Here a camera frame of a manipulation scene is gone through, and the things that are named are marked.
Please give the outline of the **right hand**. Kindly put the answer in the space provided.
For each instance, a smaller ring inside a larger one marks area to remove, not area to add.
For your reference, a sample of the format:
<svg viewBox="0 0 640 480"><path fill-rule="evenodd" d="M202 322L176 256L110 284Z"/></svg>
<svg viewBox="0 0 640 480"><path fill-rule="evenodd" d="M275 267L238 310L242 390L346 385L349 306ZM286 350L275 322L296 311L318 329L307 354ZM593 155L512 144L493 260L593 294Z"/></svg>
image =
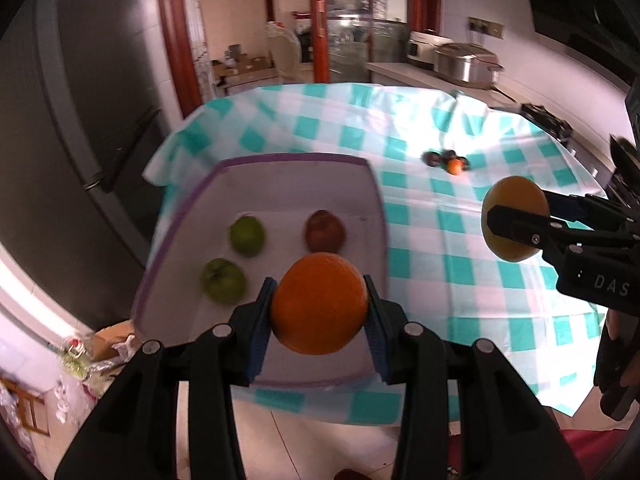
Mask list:
<svg viewBox="0 0 640 480"><path fill-rule="evenodd" d="M594 385L603 414L620 422L639 400L639 319L608 310L597 353Z"/></svg>

